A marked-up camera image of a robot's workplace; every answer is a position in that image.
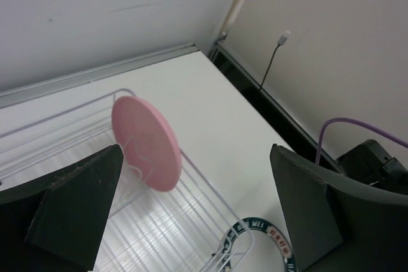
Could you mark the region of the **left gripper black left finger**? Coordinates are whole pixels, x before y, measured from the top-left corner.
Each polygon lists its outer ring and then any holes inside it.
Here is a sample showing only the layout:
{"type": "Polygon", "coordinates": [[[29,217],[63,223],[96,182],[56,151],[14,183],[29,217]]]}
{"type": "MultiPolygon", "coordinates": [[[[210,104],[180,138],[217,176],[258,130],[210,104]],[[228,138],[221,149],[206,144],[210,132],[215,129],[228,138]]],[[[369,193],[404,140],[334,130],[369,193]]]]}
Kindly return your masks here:
{"type": "Polygon", "coordinates": [[[1,191],[1,270],[93,270],[123,160],[111,145],[1,191]]]}

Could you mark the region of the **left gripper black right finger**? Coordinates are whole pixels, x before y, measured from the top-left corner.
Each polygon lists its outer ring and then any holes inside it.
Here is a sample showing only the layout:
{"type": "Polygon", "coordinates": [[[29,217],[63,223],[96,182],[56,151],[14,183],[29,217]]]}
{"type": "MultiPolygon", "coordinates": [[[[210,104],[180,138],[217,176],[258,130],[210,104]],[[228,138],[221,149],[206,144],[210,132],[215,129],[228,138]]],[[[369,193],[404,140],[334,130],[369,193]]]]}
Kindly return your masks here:
{"type": "Polygon", "coordinates": [[[273,145],[270,163],[300,271],[406,271],[407,179],[366,184],[273,145]]]}

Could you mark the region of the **green rimmed white plate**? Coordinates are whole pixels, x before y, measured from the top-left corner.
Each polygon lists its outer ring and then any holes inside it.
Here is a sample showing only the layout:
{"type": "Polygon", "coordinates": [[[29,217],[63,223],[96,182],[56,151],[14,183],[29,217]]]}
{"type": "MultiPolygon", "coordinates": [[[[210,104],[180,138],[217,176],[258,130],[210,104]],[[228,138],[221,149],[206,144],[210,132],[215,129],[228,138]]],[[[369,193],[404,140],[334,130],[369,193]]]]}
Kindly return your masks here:
{"type": "Polygon", "coordinates": [[[275,225],[260,217],[246,217],[221,239],[218,271],[297,271],[289,240],[275,225]]]}

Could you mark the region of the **pink plate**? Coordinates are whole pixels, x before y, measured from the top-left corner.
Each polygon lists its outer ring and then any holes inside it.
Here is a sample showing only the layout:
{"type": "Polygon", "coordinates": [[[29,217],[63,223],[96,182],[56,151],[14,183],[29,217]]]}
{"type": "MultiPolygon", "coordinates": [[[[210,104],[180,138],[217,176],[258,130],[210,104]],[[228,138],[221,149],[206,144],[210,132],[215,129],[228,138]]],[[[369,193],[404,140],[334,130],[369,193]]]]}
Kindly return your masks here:
{"type": "Polygon", "coordinates": [[[164,115],[144,99],[123,96],[114,102],[111,119],[127,164],[150,188],[173,190],[180,179],[182,155],[164,115]]]}

